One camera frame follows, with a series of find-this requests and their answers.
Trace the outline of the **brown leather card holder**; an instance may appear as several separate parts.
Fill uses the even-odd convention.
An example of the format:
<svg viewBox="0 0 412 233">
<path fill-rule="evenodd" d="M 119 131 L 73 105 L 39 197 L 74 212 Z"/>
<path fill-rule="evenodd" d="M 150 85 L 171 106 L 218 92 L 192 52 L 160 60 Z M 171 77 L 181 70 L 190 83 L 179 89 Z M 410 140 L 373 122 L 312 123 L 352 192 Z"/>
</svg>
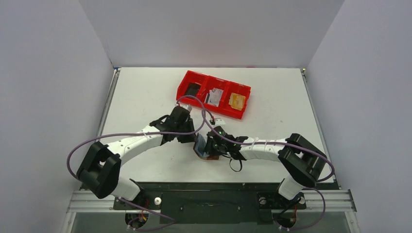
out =
<svg viewBox="0 0 412 233">
<path fill-rule="evenodd" d="M 219 160 L 218 156 L 208 155 L 205 149 L 206 149 L 206 140 L 200 133 L 198 133 L 196 142 L 194 143 L 194 146 L 193 146 L 193 150 L 196 153 L 196 155 L 202 160 Z"/>
</svg>

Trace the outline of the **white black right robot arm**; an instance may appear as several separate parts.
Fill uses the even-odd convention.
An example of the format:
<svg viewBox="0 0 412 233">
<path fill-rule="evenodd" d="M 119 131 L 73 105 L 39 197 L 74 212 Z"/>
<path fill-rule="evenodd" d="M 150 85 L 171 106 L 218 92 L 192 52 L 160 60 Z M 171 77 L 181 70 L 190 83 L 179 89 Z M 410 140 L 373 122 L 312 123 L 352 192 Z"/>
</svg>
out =
<svg viewBox="0 0 412 233">
<path fill-rule="evenodd" d="M 200 156 L 229 156 L 232 160 L 268 160 L 281 163 L 288 171 L 274 194 L 280 207 L 287 207 L 304 188 L 314 188 L 327 164 L 326 155 L 298 133 L 278 140 L 260 140 L 248 136 L 234 137 L 215 127 L 207 133 Z"/>
</svg>

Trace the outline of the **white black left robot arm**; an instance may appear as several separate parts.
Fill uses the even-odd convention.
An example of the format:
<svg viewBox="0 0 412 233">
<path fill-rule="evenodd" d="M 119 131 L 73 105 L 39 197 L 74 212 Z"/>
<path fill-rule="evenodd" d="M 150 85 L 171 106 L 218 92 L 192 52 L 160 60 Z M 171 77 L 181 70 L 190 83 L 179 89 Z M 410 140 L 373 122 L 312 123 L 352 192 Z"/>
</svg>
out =
<svg viewBox="0 0 412 233">
<path fill-rule="evenodd" d="M 134 209 L 144 205 L 145 195 L 120 169 L 141 153 L 177 139 L 180 143 L 196 141 L 190 105 L 175 106 L 169 115 L 152 121 L 136 135 L 108 144 L 90 145 L 76 176 L 99 199 L 109 195 L 126 199 Z"/>
</svg>

